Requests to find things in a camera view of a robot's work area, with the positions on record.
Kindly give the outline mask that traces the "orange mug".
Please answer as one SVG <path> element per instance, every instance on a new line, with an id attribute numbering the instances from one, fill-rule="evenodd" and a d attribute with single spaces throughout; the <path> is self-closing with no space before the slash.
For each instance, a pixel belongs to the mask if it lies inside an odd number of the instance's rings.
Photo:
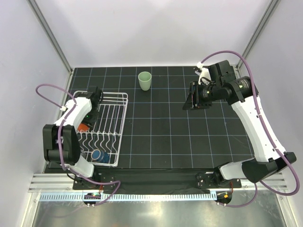
<path id="1" fill-rule="evenodd" d="M 89 126 L 87 126 L 86 124 L 83 124 L 83 123 L 81 123 L 79 126 L 78 126 L 78 128 L 77 128 L 77 130 L 79 131 L 79 132 L 86 132 L 86 131 L 89 131 Z"/>

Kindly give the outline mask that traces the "clear drinking glass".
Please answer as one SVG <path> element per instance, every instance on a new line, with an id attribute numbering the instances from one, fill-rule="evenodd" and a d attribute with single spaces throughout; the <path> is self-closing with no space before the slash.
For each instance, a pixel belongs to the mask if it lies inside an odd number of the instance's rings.
<path id="1" fill-rule="evenodd" d="M 86 152 L 83 148 L 80 148 L 80 153 L 84 158 L 86 158 Z"/>

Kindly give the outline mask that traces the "light green cup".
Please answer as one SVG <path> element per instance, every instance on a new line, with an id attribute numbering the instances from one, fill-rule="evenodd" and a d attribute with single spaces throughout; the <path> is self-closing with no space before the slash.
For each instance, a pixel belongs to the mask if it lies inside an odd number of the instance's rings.
<path id="1" fill-rule="evenodd" d="M 139 85 L 143 91 L 148 91 L 151 87 L 152 75 L 151 73 L 144 71 L 138 75 Z"/>

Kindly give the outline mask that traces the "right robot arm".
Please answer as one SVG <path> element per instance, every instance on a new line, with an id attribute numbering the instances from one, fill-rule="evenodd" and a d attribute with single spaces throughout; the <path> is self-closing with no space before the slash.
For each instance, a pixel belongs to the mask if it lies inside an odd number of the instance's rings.
<path id="1" fill-rule="evenodd" d="M 192 81 L 183 110 L 206 109 L 212 106 L 213 101 L 221 99 L 226 100 L 239 117 L 251 142 L 254 157 L 216 167 L 213 175 L 216 186 L 225 187 L 236 178 L 257 183 L 297 160 L 295 154 L 287 152 L 275 136 L 264 115 L 258 91 L 252 87 L 249 77 L 219 85 Z"/>

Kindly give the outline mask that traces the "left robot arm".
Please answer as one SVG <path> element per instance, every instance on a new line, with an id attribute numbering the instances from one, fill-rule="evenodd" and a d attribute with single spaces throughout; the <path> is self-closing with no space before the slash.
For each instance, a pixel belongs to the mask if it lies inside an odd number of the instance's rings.
<path id="1" fill-rule="evenodd" d="M 58 163 L 63 170 L 68 169 L 84 178 L 84 184 L 93 190 L 98 188 L 100 177 L 94 165 L 81 154 L 77 129 L 84 125 L 88 131 L 94 126 L 103 92 L 98 87 L 91 87 L 88 91 L 67 95 L 70 100 L 61 106 L 61 118 L 43 127 L 44 158 L 47 162 Z"/>

